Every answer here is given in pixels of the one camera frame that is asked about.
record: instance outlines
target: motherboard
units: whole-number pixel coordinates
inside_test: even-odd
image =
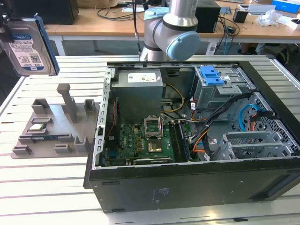
[[[192,132],[190,125],[182,122],[179,124],[182,135],[178,136],[180,130],[176,128],[177,125],[177,123],[171,122],[161,123],[159,126],[157,123],[121,124],[120,144],[107,149],[105,165],[121,166],[158,164],[162,161],[168,163],[178,162],[177,158],[181,157],[181,153],[178,152],[180,147],[177,138],[180,137],[181,144],[187,146],[188,138],[192,135]],[[183,154],[183,158],[186,161],[188,160],[185,154]]]

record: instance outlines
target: blue box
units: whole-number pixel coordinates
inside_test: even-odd
[[[275,9],[288,13],[297,13],[300,3],[296,0],[273,0],[272,5],[275,5]]]

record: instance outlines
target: blue drive bay latch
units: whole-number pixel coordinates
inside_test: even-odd
[[[205,79],[206,85],[224,84],[224,81],[219,77],[219,72],[213,66],[201,66],[200,73]]]

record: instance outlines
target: hard drive label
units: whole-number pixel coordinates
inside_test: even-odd
[[[33,48],[33,40],[30,35],[13,35],[15,40],[9,43],[21,67],[28,71],[43,70],[44,64],[37,50]]]

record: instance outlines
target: hard drive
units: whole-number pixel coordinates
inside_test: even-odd
[[[7,23],[13,42],[0,40],[0,46],[20,76],[57,75],[59,66],[51,50],[41,17],[11,19]]]

